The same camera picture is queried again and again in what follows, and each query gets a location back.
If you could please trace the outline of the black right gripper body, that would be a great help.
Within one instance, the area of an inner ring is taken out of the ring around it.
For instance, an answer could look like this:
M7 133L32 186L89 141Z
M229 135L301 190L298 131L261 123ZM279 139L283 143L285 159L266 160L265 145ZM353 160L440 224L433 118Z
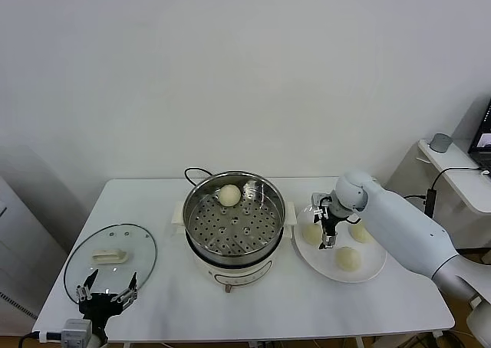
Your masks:
M332 215L329 209L323 209L320 219L323 233L325 235L335 235L335 228L338 223L338 218Z

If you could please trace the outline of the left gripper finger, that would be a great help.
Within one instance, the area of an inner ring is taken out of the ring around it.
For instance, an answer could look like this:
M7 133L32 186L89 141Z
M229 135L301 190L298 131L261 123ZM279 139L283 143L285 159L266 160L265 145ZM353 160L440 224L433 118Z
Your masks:
M137 273L134 272L128 287L119 293L114 301L121 306L130 306L137 299Z
M98 269L95 269L84 281L82 285L78 285L76 288L76 295L78 300L90 300L91 299L91 287L93 286L98 274Z

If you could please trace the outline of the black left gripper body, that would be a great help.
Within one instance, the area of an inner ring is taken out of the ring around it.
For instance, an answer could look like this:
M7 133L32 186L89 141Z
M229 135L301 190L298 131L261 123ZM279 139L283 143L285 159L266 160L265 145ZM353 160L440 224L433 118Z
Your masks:
M106 325L111 317L119 316L133 303L133 296L119 297L117 294L92 293L90 299L78 302L79 312L92 324L92 334L106 336Z

